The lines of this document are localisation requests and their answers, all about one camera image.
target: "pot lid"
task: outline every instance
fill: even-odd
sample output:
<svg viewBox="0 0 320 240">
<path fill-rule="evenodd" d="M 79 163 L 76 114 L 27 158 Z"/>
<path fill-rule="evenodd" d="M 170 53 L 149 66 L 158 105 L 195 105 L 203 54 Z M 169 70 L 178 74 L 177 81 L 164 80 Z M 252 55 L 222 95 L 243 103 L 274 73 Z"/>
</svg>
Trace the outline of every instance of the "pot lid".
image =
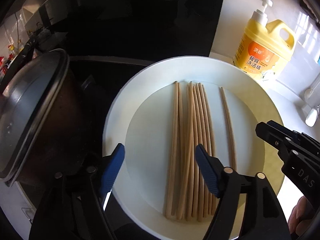
<svg viewBox="0 0 320 240">
<path fill-rule="evenodd" d="M 52 50 L 27 63 L 0 98 L 0 180 L 18 173 L 66 76 L 69 57 Z"/>
</svg>

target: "screw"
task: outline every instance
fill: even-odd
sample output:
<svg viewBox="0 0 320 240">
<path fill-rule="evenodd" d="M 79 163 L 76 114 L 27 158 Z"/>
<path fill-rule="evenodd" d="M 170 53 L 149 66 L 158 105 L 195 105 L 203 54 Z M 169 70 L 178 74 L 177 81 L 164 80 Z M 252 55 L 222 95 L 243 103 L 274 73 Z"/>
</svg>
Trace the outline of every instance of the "screw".
<svg viewBox="0 0 320 240">
<path fill-rule="evenodd" d="M 62 177 L 62 173 L 61 173 L 61 172 L 57 172 L 57 173 L 54 175 L 54 177 L 55 177 L 56 179 L 60 179 L 60 178 Z"/>
<path fill-rule="evenodd" d="M 96 167 L 93 167 L 93 166 L 89 166 L 88 168 L 87 168 L 87 172 L 89 172 L 89 173 L 93 173 L 93 172 L 95 172 L 97 170 L 97 168 Z"/>
<path fill-rule="evenodd" d="M 259 172 L 259 173 L 257 174 L 257 177 L 258 177 L 259 179 L 264 179 L 266 176 L 265 176 L 262 172 Z"/>
<path fill-rule="evenodd" d="M 233 173 L 233 169 L 230 168 L 230 167 L 225 167 L 225 168 L 223 169 L 223 171 L 224 171 L 225 173 L 229 173 L 229 174 Z"/>
</svg>

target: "blue rubber tip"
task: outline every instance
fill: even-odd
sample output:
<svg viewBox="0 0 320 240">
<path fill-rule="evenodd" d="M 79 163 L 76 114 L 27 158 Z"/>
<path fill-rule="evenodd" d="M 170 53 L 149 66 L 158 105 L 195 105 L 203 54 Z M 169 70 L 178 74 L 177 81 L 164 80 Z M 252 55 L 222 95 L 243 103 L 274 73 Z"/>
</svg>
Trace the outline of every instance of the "blue rubber tip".
<svg viewBox="0 0 320 240">
<path fill-rule="evenodd" d="M 203 148 L 201 144 L 196 146 L 195 149 L 195 157 L 196 162 L 198 163 L 201 174 L 204 178 L 204 182 L 206 183 L 208 190 L 214 194 L 217 198 L 220 197 L 220 190 L 218 187 L 218 176 L 215 173 L 214 169 L 210 165 L 209 158 L 210 157 L 206 150 Z"/>
<path fill-rule="evenodd" d="M 111 155 L 111 161 L 101 176 L 100 194 L 104 198 L 111 191 L 124 161 L 124 145 L 119 143 Z"/>
</svg>

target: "white spoon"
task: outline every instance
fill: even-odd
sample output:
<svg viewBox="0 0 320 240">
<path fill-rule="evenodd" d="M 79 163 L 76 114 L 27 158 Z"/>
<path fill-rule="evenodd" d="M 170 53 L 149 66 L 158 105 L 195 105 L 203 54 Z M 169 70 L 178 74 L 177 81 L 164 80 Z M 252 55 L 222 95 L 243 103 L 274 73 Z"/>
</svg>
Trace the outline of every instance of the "white spoon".
<svg viewBox="0 0 320 240">
<path fill-rule="evenodd" d="M 319 114 L 319 107 L 320 105 L 317 105 L 316 108 L 312 108 L 311 111 L 309 112 L 307 118 L 306 118 L 306 125 L 312 127 L 315 125 L 315 122 L 318 118 Z"/>
</svg>

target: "cable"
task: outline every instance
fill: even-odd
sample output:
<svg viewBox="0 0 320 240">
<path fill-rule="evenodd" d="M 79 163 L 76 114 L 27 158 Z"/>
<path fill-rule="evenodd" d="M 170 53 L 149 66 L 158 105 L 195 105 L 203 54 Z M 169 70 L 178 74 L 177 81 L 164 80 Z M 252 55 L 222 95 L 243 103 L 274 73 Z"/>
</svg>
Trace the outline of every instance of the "cable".
<svg viewBox="0 0 320 240">
<path fill-rule="evenodd" d="M 17 33 L 18 33 L 17 49 L 18 49 L 18 53 L 19 53 L 19 28 L 18 28 L 18 18 L 17 18 L 16 13 L 14 13 L 14 16 L 16 17 L 16 20 L 17 20 Z"/>
</svg>

